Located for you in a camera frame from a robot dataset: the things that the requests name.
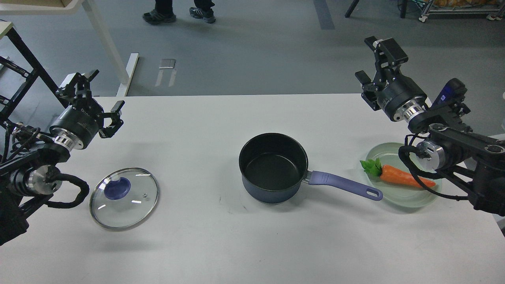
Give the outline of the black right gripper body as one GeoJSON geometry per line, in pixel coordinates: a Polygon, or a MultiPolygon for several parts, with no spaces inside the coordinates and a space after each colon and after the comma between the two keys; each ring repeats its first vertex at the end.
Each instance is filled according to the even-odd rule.
{"type": "Polygon", "coordinates": [[[371,108],[382,110],[390,121],[411,121],[426,112],[427,95],[408,76],[394,75],[389,79],[379,78],[378,73],[372,84],[371,108]]]}

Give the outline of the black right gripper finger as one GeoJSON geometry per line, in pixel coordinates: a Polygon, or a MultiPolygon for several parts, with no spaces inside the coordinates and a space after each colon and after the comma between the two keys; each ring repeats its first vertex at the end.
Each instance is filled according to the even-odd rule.
{"type": "Polygon", "coordinates": [[[355,72],[355,77],[361,84],[361,98],[371,107],[373,111],[378,111],[381,107],[378,104],[379,87],[369,78],[363,70],[355,72]]]}
{"type": "Polygon", "coordinates": [[[393,79],[400,74],[400,66],[409,60],[405,51],[394,38],[365,38],[366,45],[373,51],[376,73],[374,79],[393,79]]]}

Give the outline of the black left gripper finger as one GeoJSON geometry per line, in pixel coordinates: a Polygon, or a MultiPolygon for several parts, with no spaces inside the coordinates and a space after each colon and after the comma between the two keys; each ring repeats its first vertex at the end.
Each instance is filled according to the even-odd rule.
{"type": "Polygon", "coordinates": [[[124,121],[121,119],[121,108],[124,106],[124,104],[125,101],[123,100],[117,101],[110,112],[104,112],[98,115],[98,133],[101,138],[113,137],[124,124],[124,121]],[[104,122],[107,119],[110,119],[110,124],[105,127],[104,122]]]}
{"type": "Polygon", "coordinates": [[[72,107],[99,107],[92,96],[90,83],[99,74],[99,70],[87,73],[72,73],[67,75],[56,90],[56,98],[62,99],[72,107]]]}

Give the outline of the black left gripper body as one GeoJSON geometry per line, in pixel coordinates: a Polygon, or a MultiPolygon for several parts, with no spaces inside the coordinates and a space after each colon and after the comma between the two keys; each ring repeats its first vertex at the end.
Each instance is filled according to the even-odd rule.
{"type": "Polygon", "coordinates": [[[99,105],[70,105],[49,126],[49,133],[58,136],[70,133],[76,149],[86,149],[103,127],[103,110],[99,105]]]}

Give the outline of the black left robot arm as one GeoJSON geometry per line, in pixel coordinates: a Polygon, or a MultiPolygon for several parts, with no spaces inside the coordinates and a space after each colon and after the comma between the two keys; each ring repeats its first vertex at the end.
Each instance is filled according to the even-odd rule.
{"type": "Polygon", "coordinates": [[[93,138],[110,138],[124,124],[117,101],[109,112],[92,97],[90,83],[99,73],[69,74],[56,90],[56,97],[69,103],[49,126],[47,133],[1,115],[5,129],[1,156],[0,241],[27,232],[28,217],[41,206],[75,208],[90,192],[87,182],[62,173],[57,165],[65,163],[74,149],[86,149],[93,138]]]}

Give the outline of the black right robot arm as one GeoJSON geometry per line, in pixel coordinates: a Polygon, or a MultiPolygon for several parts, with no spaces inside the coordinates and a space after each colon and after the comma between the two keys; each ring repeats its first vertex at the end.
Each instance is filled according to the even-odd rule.
{"type": "Polygon", "coordinates": [[[382,110],[390,121],[406,121],[415,147],[406,141],[398,156],[416,182],[421,178],[447,179],[466,196],[440,194],[443,198],[469,201],[475,210],[504,216],[504,141],[474,133],[462,122],[469,113],[464,104],[466,86],[453,78],[431,105],[418,84],[400,71],[408,56],[393,38],[364,40],[374,53],[376,73],[356,72],[361,97],[374,111],[382,110]]]}

